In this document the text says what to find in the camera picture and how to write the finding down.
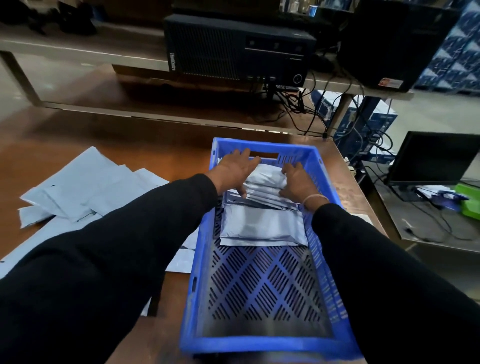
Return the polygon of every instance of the power button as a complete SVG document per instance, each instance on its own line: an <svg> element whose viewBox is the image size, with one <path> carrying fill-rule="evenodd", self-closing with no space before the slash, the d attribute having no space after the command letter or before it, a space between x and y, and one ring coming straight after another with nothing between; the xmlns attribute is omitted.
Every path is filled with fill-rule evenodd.
<svg viewBox="0 0 480 364"><path fill-rule="evenodd" d="M302 81L302 76L301 74L296 74L293 76L293 83L294 84L299 84Z"/></svg>

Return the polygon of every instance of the green tray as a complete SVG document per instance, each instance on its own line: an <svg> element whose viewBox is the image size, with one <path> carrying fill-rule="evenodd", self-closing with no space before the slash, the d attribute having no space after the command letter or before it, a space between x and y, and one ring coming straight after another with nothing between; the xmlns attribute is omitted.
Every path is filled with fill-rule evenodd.
<svg viewBox="0 0 480 364"><path fill-rule="evenodd" d="M480 220L480 188L459 183L455 186L455 192L470 198L462 201L462 214Z"/></svg>

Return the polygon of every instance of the blue plastic crate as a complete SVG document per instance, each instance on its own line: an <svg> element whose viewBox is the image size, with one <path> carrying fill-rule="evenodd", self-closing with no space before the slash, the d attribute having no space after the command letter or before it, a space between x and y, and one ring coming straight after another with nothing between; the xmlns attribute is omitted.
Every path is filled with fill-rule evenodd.
<svg viewBox="0 0 480 364"><path fill-rule="evenodd" d="M214 138L210 169L235 149L278 153L262 163L301 162L317 188L341 205L313 146ZM309 248L221 246L221 198L204 215L190 276L180 349L189 353L313 352L362 357L322 246L303 211Z"/></svg>

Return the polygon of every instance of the monitor stand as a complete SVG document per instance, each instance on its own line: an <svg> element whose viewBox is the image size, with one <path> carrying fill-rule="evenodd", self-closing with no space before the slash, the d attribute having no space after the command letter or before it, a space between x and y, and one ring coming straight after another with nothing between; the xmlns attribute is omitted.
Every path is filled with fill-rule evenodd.
<svg viewBox="0 0 480 364"><path fill-rule="evenodd" d="M402 201L405 202L418 202L424 201L421 196L415 193L415 186L391 186L391 188L397 193Z"/></svg>

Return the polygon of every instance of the left hand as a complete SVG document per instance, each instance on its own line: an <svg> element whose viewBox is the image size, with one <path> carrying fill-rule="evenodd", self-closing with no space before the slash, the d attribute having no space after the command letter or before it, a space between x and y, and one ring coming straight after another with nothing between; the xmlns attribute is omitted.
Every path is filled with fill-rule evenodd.
<svg viewBox="0 0 480 364"><path fill-rule="evenodd" d="M215 185L218 195L235 188L240 196L247 197L243 183L261 161L259 156L252 160L249 157L249 148L245 148L241 153L235 149L232 154L224 156L216 167L205 173Z"/></svg>

